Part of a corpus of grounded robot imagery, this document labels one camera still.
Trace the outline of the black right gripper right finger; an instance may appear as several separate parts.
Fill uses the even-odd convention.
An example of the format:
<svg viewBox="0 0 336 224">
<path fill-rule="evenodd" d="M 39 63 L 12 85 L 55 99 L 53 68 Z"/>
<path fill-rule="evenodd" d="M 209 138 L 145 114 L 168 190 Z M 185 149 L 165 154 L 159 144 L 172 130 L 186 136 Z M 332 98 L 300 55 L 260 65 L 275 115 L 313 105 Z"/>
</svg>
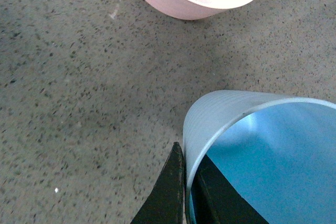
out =
<svg viewBox="0 0 336 224">
<path fill-rule="evenodd" d="M 197 169 L 197 223 L 267 223 L 206 155 Z"/>
</svg>

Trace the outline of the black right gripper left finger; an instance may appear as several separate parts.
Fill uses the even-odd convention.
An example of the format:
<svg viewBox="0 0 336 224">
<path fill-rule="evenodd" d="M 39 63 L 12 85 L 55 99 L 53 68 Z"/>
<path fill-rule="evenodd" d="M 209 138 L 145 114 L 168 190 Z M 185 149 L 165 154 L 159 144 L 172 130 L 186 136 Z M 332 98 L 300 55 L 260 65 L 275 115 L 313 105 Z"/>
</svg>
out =
<svg viewBox="0 0 336 224">
<path fill-rule="evenodd" d="M 184 158 L 174 142 L 148 198 L 132 223 L 182 223 L 184 202 Z"/>
</svg>

